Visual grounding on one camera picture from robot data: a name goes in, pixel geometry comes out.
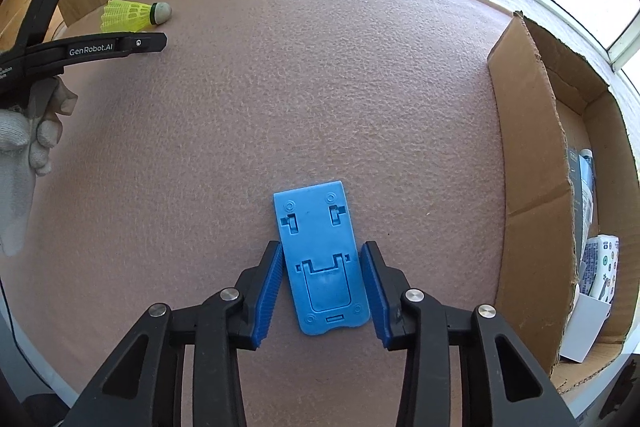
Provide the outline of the white gloved left hand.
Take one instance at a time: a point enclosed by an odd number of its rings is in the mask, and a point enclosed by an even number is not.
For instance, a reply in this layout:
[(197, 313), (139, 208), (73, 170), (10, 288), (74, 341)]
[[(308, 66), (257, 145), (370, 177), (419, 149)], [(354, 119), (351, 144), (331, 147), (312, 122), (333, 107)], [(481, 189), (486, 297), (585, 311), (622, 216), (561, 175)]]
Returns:
[(50, 150), (60, 142), (60, 116), (73, 114), (77, 95), (60, 77), (32, 85), (27, 107), (1, 111), (1, 252), (24, 247), (36, 179), (51, 171)]

